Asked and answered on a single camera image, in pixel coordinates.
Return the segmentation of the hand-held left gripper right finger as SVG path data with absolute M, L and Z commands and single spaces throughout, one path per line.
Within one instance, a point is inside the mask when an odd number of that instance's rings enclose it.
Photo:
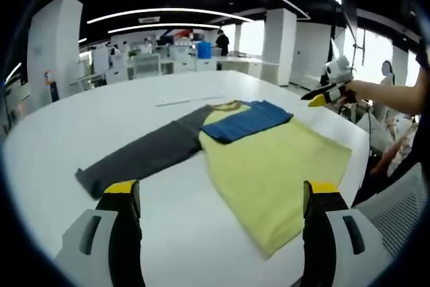
M 369 286 L 392 258 L 381 232 L 331 183 L 304 182 L 302 286 Z

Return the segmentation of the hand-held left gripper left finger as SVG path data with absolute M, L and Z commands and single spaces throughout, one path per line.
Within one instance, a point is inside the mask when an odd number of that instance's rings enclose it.
M 136 180 L 111 185 L 62 236 L 54 259 L 75 286 L 144 286 Z

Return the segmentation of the person's right hand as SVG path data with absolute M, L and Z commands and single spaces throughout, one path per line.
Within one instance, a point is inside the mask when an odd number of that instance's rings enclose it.
M 344 99 L 347 103 L 357 103 L 368 99 L 368 83 L 365 81 L 350 81 L 345 84 Z

